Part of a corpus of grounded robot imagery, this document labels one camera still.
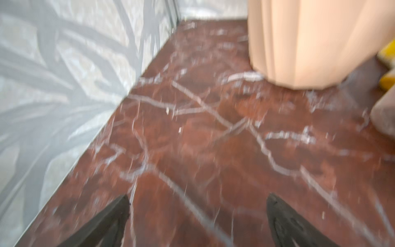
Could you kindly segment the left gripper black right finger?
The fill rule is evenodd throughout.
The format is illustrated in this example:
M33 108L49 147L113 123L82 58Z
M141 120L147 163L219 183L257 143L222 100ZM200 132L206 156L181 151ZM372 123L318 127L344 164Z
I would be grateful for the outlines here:
M337 246L274 193L269 194L266 200L266 214L277 247Z

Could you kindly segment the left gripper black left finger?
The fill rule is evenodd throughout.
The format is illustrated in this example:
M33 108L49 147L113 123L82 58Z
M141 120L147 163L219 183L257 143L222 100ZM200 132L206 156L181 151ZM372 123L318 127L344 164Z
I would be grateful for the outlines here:
M120 247L129 216L129 198L119 196L59 246Z

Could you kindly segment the clear zip-top bag pink zipper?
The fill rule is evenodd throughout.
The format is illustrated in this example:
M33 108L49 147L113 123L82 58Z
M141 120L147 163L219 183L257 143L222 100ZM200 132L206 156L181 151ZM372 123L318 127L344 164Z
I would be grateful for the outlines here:
M373 106L370 119L376 130L395 139L395 86L393 85Z

